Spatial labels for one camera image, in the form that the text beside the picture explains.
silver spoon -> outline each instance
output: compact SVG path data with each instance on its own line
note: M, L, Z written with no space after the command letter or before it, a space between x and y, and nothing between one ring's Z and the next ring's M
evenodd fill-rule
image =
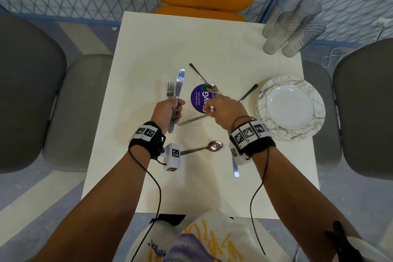
M199 74L198 70L194 67L193 64L188 64L190 66L190 68L203 80L203 82L206 83L206 90L210 93L218 93L219 89L217 88L217 86L213 85L213 84L209 84L204 77L202 77L201 74Z
M248 97L248 95L249 95L250 93L252 93L254 90L257 89L257 87L258 87L258 84L254 84L254 86L251 87L251 89L250 89L250 90L249 90L249 91L239 100L239 102L242 102L246 97ZM187 125L187 124L189 124L189 123L191 123L191 122L193 122L193 121L200 120L200 119L205 118L205 117L207 117L207 116L208 116L208 115L205 114L205 115L202 115L202 116L194 117L194 118L191 118L191 119L189 119L189 120L181 121L181 122L179 122L177 125L178 125L178 126Z
M191 154L193 152L197 152L197 151L204 150L204 149L207 149L211 152L216 152L216 151L219 151L223 146L224 146L224 144L221 141L211 141L211 142L209 142L209 144L206 147L190 149L190 150L183 150L180 152L180 155Z

black logo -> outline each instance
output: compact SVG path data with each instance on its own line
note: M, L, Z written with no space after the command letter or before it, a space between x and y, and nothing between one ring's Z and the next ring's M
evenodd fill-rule
M172 149L172 156L173 156L173 157L180 157L179 150L177 150L177 149Z
M146 128L139 128L139 129L135 132L135 134L142 134L143 131L144 131L145 129L146 129Z
M151 130L151 129L147 129L145 132L146 136L149 136L150 138L153 137L155 131Z
M251 127L244 129L242 132L246 138L250 138L251 136L255 135Z
M254 128L257 131L257 133L263 133L265 131L262 125L254 125Z
M242 136L242 134L237 134L235 137L233 137L234 139L235 139L235 141L238 143L238 144L240 144L240 143L242 143L243 141L244 141L244 138L243 138L243 136Z

person's left hand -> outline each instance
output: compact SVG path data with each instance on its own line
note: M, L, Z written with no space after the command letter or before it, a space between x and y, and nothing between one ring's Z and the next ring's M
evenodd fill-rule
M155 122L160 127L161 132L164 135L169 129L169 122L171 120L172 111L175 104L176 104L176 97L172 97L170 99L166 99L165 101L158 102L156 107L154 108L153 115L151 116L150 121ZM185 101L179 99L174 123L178 123L180 118L182 117L182 110L184 104Z

purple sticker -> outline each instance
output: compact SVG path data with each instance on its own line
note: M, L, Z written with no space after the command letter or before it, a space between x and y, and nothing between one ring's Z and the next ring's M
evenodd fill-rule
M215 93L206 91L206 84L198 85L191 93L191 104L196 111L205 112L205 103L208 99L214 99Z

white plate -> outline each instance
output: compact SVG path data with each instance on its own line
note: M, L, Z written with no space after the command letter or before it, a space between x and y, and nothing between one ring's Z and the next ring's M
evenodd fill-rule
M272 134L285 141L315 135L325 120L325 106L317 90L293 76L270 79L258 95L256 111Z

